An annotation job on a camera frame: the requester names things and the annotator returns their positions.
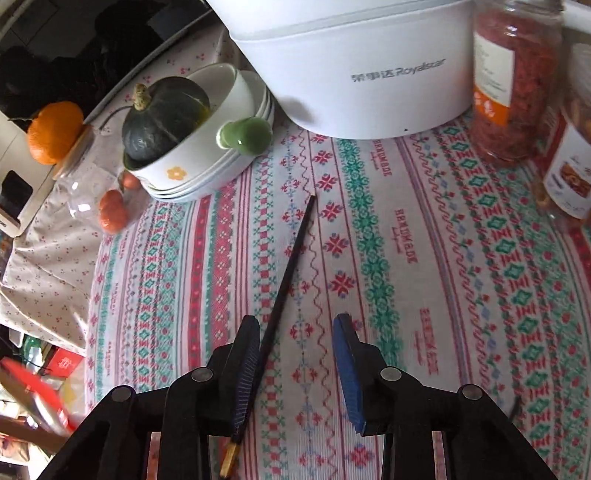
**red snowflake pattern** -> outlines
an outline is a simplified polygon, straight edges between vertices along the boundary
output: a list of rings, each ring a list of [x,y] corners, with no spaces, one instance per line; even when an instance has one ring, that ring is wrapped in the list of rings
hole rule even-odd
[[[355,465],[355,468],[362,469],[374,461],[374,453],[370,452],[365,445],[358,443],[352,451],[347,454],[347,460]]]
[[[349,241],[346,238],[341,238],[338,233],[333,233],[322,247],[322,250],[332,254],[335,258],[339,258],[348,246]]]
[[[312,333],[314,332],[314,327],[310,325],[308,322],[305,323],[304,328],[298,328],[296,325],[292,325],[290,328],[290,336],[297,340],[298,338],[310,338]]]
[[[355,280],[351,277],[348,277],[345,272],[339,270],[336,275],[335,279],[330,282],[330,289],[331,291],[335,291],[336,294],[344,299],[348,294],[349,290],[355,286]]]
[[[281,165],[282,167],[286,167],[286,166],[288,166],[288,164],[295,165],[295,164],[296,164],[296,162],[297,162],[297,158],[296,158],[295,156],[293,156],[293,157],[291,157],[291,158],[284,157],[284,158],[283,158],[283,159],[282,159],[282,160],[279,162],[279,165]]]
[[[332,187],[336,184],[336,182],[336,177],[331,177],[330,174],[325,173],[324,175],[322,175],[322,178],[316,183],[316,187],[324,190],[325,192],[329,192],[332,190]]]
[[[318,454],[309,454],[309,453],[302,453],[301,456],[298,458],[298,461],[303,466],[308,465],[316,465],[316,466],[323,466],[326,463],[326,459]]]
[[[297,209],[294,213],[294,217],[297,218],[298,220],[301,220],[303,216],[304,216],[303,210]],[[281,215],[281,220],[283,220],[284,222],[289,222],[290,218],[291,218],[291,215],[289,212],[285,212],[283,215]]]
[[[327,136],[325,136],[325,135],[319,135],[319,134],[315,134],[315,135],[314,135],[312,138],[310,138],[310,141],[311,141],[311,142],[314,142],[314,143],[321,144],[321,143],[324,143],[324,141],[325,141],[327,138],[328,138],[328,137],[327,137]]]
[[[289,247],[287,247],[285,250],[283,250],[283,253],[285,253],[286,256],[290,256],[291,255],[291,250],[293,249],[293,247],[290,245]],[[300,253],[304,253],[306,251],[306,246],[302,245]]]
[[[315,162],[319,163],[320,165],[324,165],[326,164],[331,158],[333,157],[333,154],[330,152],[327,152],[326,150],[320,150],[318,152],[317,155],[314,156],[314,158],[312,158],[312,160],[314,160]]]
[[[300,186],[300,183],[299,180],[288,180],[281,186],[281,191],[287,192],[287,190],[290,189],[297,189]]]
[[[329,202],[326,207],[320,212],[321,218],[326,218],[329,222],[333,222],[336,216],[343,211],[342,205],[338,205],[335,202]]]
[[[281,145],[285,145],[287,142],[295,142],[295,141],[296,141],[296,136],[290,135],[289,137],[285,137],[281,140]]]

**green diamond pattern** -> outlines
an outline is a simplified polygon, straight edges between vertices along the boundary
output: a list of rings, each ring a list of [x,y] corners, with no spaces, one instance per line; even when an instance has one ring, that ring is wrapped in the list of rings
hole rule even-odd
[[[464,168],[474,168],[476,167],[476,165],[478,165],[478,162],[476,160],[472,160],[471,158],[467,158],[462,163],[460,163],[460,165]]]
[[[468,148],[470,148],[470,145],[464,142],[456,142],[452,145],[452,149],[454,149],[457,152],[465,152],[466,150],[468,150]]]
[[[476,175],[470,179],[468,185],[472,187],[482,187],[486,183],[486,177]]]
[[[536,415],[539,415],[545,409],[548,408],[548,405],[550,405],[550,400],[548,400],[547,398],[538,398],[534,404],[527,407],[527,411],[529,413],[534,413]]]
[[[513,300],[513,303],[518,303],[522,307],[525,307],[525,305],[529,302],[531,296],[531,292],[520,290],[519,292],[517,292],[517,295],[515,295],[511,300]]]
[[[480,200],[478,200],[480,205],[484,205],[486,207],[492,207],[496,203],[496,197],[494,195],[483,195]]]
[[[499,244],[496,246],[495,250],[498,253],[508,255],[513,251],[513,249],[515,248],[516,245],[517,245],[517,243],[515,243],[513,240],[507,240],[506,238],[504,238],[503,240],[501,240],[499,242]]]
[[[521,354],[521,356],[527,360],[528,362],[534,362],[540,356],[540,353],[544,351],[543,347],[537,345],[530,345],[525,352]]]
[[[447,127],[443,133],[445,133],[446,135],[457,135],[458,133],[460,133],[460,129],[456,128],[456,127]]]
[[[531,317],[525,317],[525,319],[517,327],[517,330],[521,333],[526,334],[526,335],[530,335],[535,330],[535,328],[537,326],[538,326],[538,321],[536,319],[533,319]]]
[[[491,218],[488,223],[486,224],[488,228],[494,228],[495,230],[500,230],[505,226],[507,223],[506,218],[497,217],[496,215]]]
[[[506,277],[511,277],[513,280],[517,280],[521,274],[523,273],[523,271],[525,270],[525,267],[523,265],[515,265],[514,263],[512,263],[509,268],[507,268],[507,270],[505,270],[505,276]]]
[[[541,440],[550,431],[550,425],[545,423],[538,423],[531,431],[531,438],[533,440]]]
[[[535,371],[525,381],[525,386],[538,388],[542,383],[544,383],[546,381],[547,378],[548,378],[547,373],[540,373],[538,371]]]

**blue gripper pad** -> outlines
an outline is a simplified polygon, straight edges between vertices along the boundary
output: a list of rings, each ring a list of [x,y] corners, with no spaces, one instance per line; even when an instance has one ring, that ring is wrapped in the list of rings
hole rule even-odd
[[[240,425],[246,418],[246,411],[248,409],[248,398],[251,394],[252,381],[254,380],[256,363],[258,362],[259,354],[259,338],[261,327],[256,322],[256,328],[249,338],[246,354],[242,362],[242,369],[238,374],[238,382],[236,383],[236,409],[232,419],[234,431],[240,428]]]
[[[213,358],[218,350],[229,350],[220,376],[219,389],[221,402],[229,408],[229,426],[234,433],[246,418],[248,398],[258,362],[260,337],[258,320],[252,315],[246,315],[242,318],[234,341],[216,348],[212,354]]]
[[[337,315],[333,323],[333,350],[336,357],[337,373],[343,389],[349,421],[355,427],[355,432],[362,433],[365,429],[363,397],[355,357],[350,345],[351,332],[357,339],[351,317],[346,313]]]

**jar lid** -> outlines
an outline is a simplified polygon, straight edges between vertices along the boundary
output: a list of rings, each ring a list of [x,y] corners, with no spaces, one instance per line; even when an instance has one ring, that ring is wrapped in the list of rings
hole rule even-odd
[[[591,45],[576,43],[571,48],[569,82],[581,99],[591,105]]]
[[[59,162],[53,170],[53,179],[57,180],[68,175],[84,157],[86,151],[90,148],[95,135],[90,125],[85,125],[78,136],[78,140],[72,146],[66,157]]]
[[[564,10],[561,0],[515,0],[516,4],[532,5],[549,12],[561,12]]]

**glass jar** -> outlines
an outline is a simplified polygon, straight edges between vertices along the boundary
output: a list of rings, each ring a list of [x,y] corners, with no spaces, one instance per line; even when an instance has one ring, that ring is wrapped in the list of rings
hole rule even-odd
[[[67,193],[73,218],[113,235],[140,216],[150,197],[131,173],[112,171],[86,158],[93,141],[92,129],[87,127],[54,178]]]
[[[556,145],[544,178],[533,185],[539,209],[562,231],[578,229],[591,217],[591,46],[576,44],[569,60],[557,124]]]
[[[474,20],[472,143],[483,160],[513,166],[533,150],[558,66],[558,0],[480,0]]]

